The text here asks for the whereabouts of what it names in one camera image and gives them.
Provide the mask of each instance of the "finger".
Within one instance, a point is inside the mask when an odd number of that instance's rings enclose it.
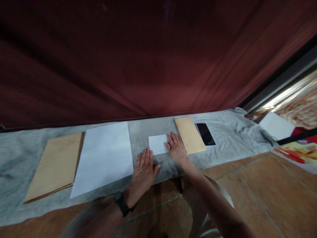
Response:
[[[181,145],[183,145],[183,146],[185,147],[185,145],[184,145],[182,139],[181,139],[180,137],[178,137],[178,139],[179,139],[179,142],[181,143]]]
[[[158,171],[159,171],[160,167],[161,167],[161,165],[160,165],[160,164],[158,164],[158,165],[156,165],[156,166],[155,166],[155,168],[154,168],[154,170],[153,170],[153,175],[154,175],[154,178],[156,177],[156,175],[157,175],[157,173],[158,173]]]
[[[141,160],[141,153],[138,156],[138,159],[136,160],[135,166],[140,165],[140,160]]]
[[[150,160],[150,148],[146,149],[144,164],[149,164]]]
[[[174,132],[171,132],[171,134],[172,134],[172,140],[173,140],[174,144],[178,144]]]
[[[153,166],[153,151],[152,151],[152,150],[150,150],[149,165],[150,165],[151,167]]]
[[[168,152],[171,151],[171,145],[169,143],[165,143],[166,149]]]
[[[142,153],[141,160],[140,160],[140,165],[143,165],[143,164],[144,164],[146,150],[147,150],[147,149],[145,149],[145,150],[143,151],[143,153]]]
[[[174,144],[170,134],[167,134],[167,138],[170,145]]]
[[[178,136],[178,135],[175,135],[175,138],[176,138],[176,140],[177,140],[177,143],[178,143],[179,145],[181,145],[182,143],[181,143],[180,140],[179,140],[179,136]]]

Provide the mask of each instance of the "brown floor tile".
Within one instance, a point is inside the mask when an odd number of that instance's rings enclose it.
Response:
[[[253,162],[253,161],[255,161],[255,160],[259,159],[259,158],[266,157],[266,156],[268,156],[270,154],[271,154],[271,152],[258,154],[258,155],[253,156],[253,157],[248,157],[248,158],[245,158],[245,159],[233,161],[232,164],[233,164],[233,166],[236,169],[238,169],[238,168],[240,168],[240,167],[242,167],[244,165],[247,165],[247,164],[249,164],[249,163],[251,163],[251,162]]]
[[[291,175],[295,176],[299,179],[302,183],[304,183],[312,192],[317,195],[317,175],[314,175],[306,170],[292,164],[291,162],[287,161],[286,159],[281,158],[280,156],[274,154],[275,159],[282,163],[286,168],[288,168]]]
[[[234,208],[259,238],[282,237],[238,173],[221,178],[217,183],[227,190]]]
[[[87,204],[55,210],[22,223],[0,227],[0,237],[60,237],[69,222]]]
[[[286,237],[317,237],[317,198],[273,155],[239,173]]]
[[[184,198],[128,221],[116,237],[188,237],[192,217]]]
[[[179,196],[182,195],[177,191],[173,181],[155,184],[141,197],[131,217],[136,217]]]
[[[217,180],[221,177],[223,177],[225,174],[230,173],[234,170],[234,167],[230,162],[217,165],[208,169],[205,169],[202,171],[202,173],[213,180]]]

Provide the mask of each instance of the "red object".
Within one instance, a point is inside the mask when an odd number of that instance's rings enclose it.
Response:
[[[295,129],[293,130],[291,136],[297,135],[297,134],[305,132],[305,131],[306,131],[306,129],[304,129],[304,128],[295,127]],[[314,142],[314,143],[317,144],[317,136],[307,137],[307,138],[305,138],[305,140],[309,140],[309,141]]]
[[[315,0],[0,6],[7,128],[232,108],[317,33]]]
[[[283,150],[282,148],[279,148],[279,149],[282,150],[282,151],[285,151],[287,155],[285,155],[285,154],[283,154],[283,155],[286,156],[286,157],[291,157],[293,161],[296,161],[296,162],[298,162],[300,164],[304,164],[305,163],[305,161],[302,158],[300,158],[300,157],[298,157],[296,155],[293,155],[289,151]]]

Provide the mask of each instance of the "right hand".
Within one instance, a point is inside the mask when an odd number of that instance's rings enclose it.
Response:
[[[139,154],[133,169],[132,181],[127,187],[127,199],[129,208],[133,207],[143,194],[150,189],[158,173],[160,164],[153,168],[153,151],[147,148]]]
[[[175,135],[174,132],[171,132],[171,135],[167,134],[167,138],[168,143],[165,143],[165,146],[168,150],[169,156],[172,157],[176,163],[181,165],[182,162],[187,160],[187,152],[182,139]]]

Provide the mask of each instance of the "black phone screen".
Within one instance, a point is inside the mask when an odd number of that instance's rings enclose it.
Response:
[[[202,141],[204,142],[205,146],[208,145],[216,145],[214,139],[211,136],[211,133],[205,123],[197,123],[197,128],[200,133],[200,136],[202,138]]]

